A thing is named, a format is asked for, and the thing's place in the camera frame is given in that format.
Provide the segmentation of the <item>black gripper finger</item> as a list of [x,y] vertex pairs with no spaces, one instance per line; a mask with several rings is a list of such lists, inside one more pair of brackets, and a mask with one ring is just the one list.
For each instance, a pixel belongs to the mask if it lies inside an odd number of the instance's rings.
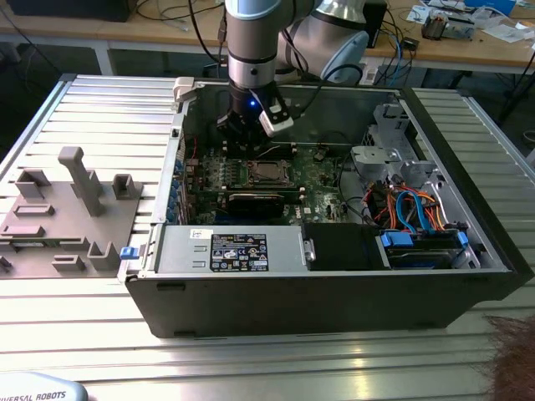
[[267,136],[260,124],[251,124],[248,127],[248,158],[256,159],[270,143],[271,139]]
[[224,137],[227,157],[236,159],[250,158],[252,146],[250,131],[240,114],[229,111],[217,119],[217,131]]

